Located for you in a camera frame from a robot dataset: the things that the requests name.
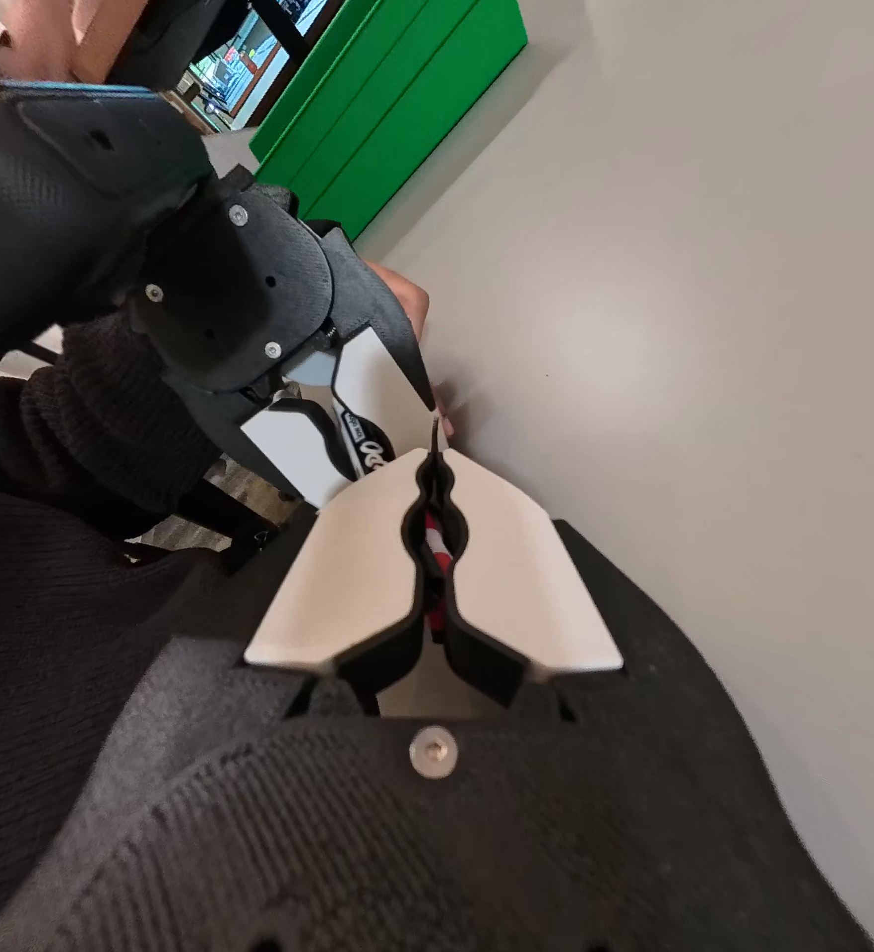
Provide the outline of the green plastic storage box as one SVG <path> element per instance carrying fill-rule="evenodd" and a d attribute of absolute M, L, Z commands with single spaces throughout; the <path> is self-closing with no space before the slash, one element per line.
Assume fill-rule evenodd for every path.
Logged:
<path fill-rule="evenodd" d="M 356 239 L 527 45 L 516 1 L 348 1 L 250 140 L 258 184 Z"/>

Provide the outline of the person's left hand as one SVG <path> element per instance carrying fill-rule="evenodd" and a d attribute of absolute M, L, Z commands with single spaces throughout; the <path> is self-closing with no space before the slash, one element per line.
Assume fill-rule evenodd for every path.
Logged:
<path fill-rule="evenodd" d="M 385 283 L 399 302 L 410 322 L 417 344 L 421 345 L 431 308 L 431 298 L 428 292 L 392 268 L 368 259 L 363 259 L 363 261 Z M 443 427 L 444 438 L 449 442 L 454 436 L 453 422 L 447 417 L 439 388 L 433 382 L 431 382 L 431 392 Z"/>

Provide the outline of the dark panel with wooden edge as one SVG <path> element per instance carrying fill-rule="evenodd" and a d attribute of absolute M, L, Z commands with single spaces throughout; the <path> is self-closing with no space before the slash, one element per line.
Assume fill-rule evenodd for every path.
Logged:
<path fill-rule="evenodd" d="M 150 1 L 110 68 L 107 84 L 174 89 L 190 64 L 234 37 L 249 1 Z"/>

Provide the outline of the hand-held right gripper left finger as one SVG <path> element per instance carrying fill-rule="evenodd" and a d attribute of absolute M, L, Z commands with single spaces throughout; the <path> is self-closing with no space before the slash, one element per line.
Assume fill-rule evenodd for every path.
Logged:
<path fill-rule="evenodd" d="M 351 483 L 317 514 L 244 654 L 245 664 L 347 684 L 360 708 L 421 659 L 432 452 L 415 448 Z"/>

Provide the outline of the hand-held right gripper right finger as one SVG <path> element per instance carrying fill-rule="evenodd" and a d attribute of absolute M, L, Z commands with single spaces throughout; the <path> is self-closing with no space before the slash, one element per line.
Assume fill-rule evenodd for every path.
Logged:
<path fill-rule="evenodd" d="M 622 671 L 622 652 L 548 513 L 454 449 L 434 455 L 433 476 L 450 557 L 451 670 L 504 708 L 526 684 Z"/>

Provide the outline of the black dry erase marker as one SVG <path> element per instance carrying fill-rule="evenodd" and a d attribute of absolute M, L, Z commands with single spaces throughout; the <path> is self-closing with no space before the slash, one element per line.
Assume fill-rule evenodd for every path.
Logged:
<path fill-rule="evenodd" d="M 331 408 L 329 455 L 346 479 L 363 479 L 395 459 L 393 445 L 383 429 L 350 409 L 334 389 L 331 389 Z"/>

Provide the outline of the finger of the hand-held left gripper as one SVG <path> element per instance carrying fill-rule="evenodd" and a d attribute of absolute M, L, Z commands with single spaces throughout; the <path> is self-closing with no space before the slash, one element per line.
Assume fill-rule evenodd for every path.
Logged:
<path fill-rule="evenodd" d="M 242 425 L 290 490 L 321 508 L 356 479 L 337 426 L 316 402 L 279 398 Z"/>
<path fill-rule="evenodd" d="M 437 410 L 430 410 L 373 328 L 335 351 L 308 350 L 287 365 L 288 380 L 305 394 L 331 389 L 361 416 L 378 424 L 395 454 L 448 449 Z"/>

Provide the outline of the person's left forearm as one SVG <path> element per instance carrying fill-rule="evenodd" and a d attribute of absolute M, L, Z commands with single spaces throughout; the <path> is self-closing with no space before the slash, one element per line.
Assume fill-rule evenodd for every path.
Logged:
<path fill-rule="evenodd" d="M 0 377 L 0 493 L 130 539 L 172 515 L 221 452 L 116 313 L 68 328 L 26 380 Z"/>

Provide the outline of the red dry erase marker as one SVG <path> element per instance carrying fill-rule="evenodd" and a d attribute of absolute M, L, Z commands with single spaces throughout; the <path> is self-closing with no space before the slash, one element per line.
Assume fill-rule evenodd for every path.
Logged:
<path fill-rule="evenodd" d="M 423 553 L 427 570 L 425 613 L 432 642 L 443 646 L 446 632 L 446 580 L 452 557 L 443 540 L 442 527 L 430 510 L 425 515 Z"/>

